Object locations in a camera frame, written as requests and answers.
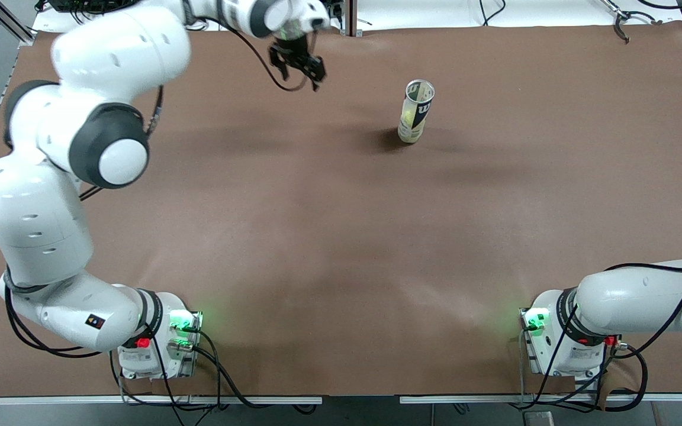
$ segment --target black square sticker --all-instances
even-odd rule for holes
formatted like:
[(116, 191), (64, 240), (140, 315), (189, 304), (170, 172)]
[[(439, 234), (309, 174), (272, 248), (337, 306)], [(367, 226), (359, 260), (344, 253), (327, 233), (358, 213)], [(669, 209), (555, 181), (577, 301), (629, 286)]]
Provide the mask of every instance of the black square sticker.
[(102, 326), (104, 325), (104, 321), (105, 319), (92, 314), (86, 319), (86, 324), (94, 327), (97, 330), (101, 330)]

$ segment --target black power strip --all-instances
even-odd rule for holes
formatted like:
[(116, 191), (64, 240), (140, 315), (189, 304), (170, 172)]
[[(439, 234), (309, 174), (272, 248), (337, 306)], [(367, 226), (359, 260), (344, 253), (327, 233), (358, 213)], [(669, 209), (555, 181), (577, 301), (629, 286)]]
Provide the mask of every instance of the black power strip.
[(103, 14), (127, 8), (139, 0), (46, 0), (57, 12)]

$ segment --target white round joint cover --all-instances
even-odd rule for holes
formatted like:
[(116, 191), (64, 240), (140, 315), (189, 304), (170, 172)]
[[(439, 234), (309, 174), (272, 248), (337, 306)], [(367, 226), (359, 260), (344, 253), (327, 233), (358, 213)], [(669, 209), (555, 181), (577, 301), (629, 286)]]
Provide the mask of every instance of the white round joint cover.
[(265, 12), (265, 26), (270, 31), (275, 31), (281, 27), (289, 18), (289, 2), (287, 0), (279, 0), (273, 3)]
[(99, 157), (99, 173), (109, 183), (124, 185), (144, 172), (149, 155), (144, 146), (132, 138), (116, 140)]

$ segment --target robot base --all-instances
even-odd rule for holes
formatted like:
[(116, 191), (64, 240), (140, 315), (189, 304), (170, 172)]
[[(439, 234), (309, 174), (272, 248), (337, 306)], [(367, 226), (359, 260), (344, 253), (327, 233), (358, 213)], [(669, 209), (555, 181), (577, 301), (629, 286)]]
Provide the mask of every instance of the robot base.
[[(117, 353), (125, 378), (163, 378), (162, 366), (167, 378), (191, 377), (194, 372), (197, 353), (192, 346), (200, 342), (203, 316), (201, 312), (189, 312), (182, 300), (172, 293), (157, 293), (162, 302), (162, 323), (154, 339), (146, 339), (139, 343), (139, 347), (125, 348), (120, 346)], [(184, 328), (193, 331), (183, 331), (179, 316), (187, 317)], [(159, 352), (155, 348), (159, 343)]]
[(552, 368), (549, 369), (554, 348), (563, 335), (563, 324), (557, 312), (557, 302), (561, 294), (562, 291), (558, 289), (544, 291), (533, 301), (533, 307), (520, 310), (523, 327), (531, 324), (541, 326), (540, 329), (526, 334), (528, 361), (533, 373), (544, 375), (548, 369), (549, 375), (574, 376), (576, 383), (583, 383), (598, 374), (603, 344), (585, 346), (565, 335)]

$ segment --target can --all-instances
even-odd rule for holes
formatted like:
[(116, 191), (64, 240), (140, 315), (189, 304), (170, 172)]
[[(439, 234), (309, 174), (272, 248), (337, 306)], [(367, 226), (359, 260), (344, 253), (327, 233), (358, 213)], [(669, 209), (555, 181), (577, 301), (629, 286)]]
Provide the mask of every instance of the can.
[(398, 121), (398, 137), (405, 143), (415, 143), (423, 134), (425, 118), (436, 89), (429, 81), (412, 80), (404, 94), (401, 118)]

